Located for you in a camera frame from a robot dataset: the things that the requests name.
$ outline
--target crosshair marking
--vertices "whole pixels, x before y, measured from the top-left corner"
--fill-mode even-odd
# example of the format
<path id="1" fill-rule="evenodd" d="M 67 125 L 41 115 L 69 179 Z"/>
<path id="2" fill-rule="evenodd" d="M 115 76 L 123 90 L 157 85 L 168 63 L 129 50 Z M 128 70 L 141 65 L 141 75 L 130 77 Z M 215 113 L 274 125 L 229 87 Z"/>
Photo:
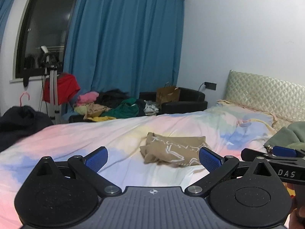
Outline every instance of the crosshair marking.
<path id="1" fill-rule="evenodd" d="M 152 189 L 152 190 L 150 190 L 149 191 L 151 194 L 156 194 L 156 193 L 158 193 L 159 191 L 158 190 L 155 190 L 155 189 Z"/>

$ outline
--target pastel tie-dye bedspread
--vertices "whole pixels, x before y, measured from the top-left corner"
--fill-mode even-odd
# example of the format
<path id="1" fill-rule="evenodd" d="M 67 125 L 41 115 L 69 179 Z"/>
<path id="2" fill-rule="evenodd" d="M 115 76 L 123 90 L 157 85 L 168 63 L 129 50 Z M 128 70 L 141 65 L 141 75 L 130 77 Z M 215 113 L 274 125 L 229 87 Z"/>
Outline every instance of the pastel tie-dye bedspread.
<path id="1" fill-rule="evenodd" d="M 107 164 L 99 174 L 120 186 L 181 186 L 185 189 L 208 172 L 202 166 L 178 167 L 144 164 L 139 146 L 148 132 L 164 136 L 206 136 L 218 154 L 240 157 L 244 148 L 264 151 L 263 143 L 275 131 L 271 115 L 219 102 L 206 111 L 190 114 L 137 117 L 98 123 L 74 123 L 47 127 L 0 153 L 0 228 L 17 229 L 21 222 L 14 197 L 42 156 L 66 161 L 106 146 Z"/>

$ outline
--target red cloth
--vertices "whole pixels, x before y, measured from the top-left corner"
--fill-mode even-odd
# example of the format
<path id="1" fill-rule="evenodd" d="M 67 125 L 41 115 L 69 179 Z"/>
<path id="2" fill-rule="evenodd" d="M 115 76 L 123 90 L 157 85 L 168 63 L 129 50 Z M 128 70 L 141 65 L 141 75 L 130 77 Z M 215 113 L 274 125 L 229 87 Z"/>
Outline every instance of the red cloth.
<path id="1" fill-rule="evenodd" d="M 64 73 L 57 80 L 58 104 L 67 103 L 80 91 L 75 76 Z M 50 79 L 45 80 L 43 100 L 50 103 Z"/>

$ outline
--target white wall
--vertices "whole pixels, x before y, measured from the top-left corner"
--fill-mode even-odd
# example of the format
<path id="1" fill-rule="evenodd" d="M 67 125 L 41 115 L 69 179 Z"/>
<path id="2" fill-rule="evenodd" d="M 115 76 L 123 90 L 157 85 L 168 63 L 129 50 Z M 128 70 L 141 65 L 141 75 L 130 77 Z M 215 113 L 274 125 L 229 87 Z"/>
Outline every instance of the white wall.
<path id="1" fill-rule="evenodd" d="M 305 85 L 305 0 L 186 0 L 178 86 L 212 106 L 230 69 Z"/>
<path id="2" fill-rule="evenodd" d="M 0 112 L 1 115 L 12 106 L 19 106 L 19 97 L 27 91 L 30 94 L 30 101 L 27 97 L 22 98 L 23 105 L 30 105 L 38 109 L 41 81 L 30 81 L 28 88 L 25 90 L 22 83 L 11 83 L 14 78 L 14 54 L 16 40 L 19 37 L 18 29 L 22 14 L 27 0 L 15 0 L 8 17 L 4 31 L 1 51 L 0 51 Z"/>

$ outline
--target wall outlet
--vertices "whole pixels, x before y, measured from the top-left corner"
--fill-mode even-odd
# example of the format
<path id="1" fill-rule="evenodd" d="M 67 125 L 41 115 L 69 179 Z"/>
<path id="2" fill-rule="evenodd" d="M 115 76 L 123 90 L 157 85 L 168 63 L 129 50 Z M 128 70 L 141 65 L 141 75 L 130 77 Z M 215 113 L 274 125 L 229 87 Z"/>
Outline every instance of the wall outlet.
<path id="1" fill-rule="evenodd" d="M 206 89 L 216 90 L 216 84 L 215 83 L 205 82 L 204 85 L 205 85 Z"/>

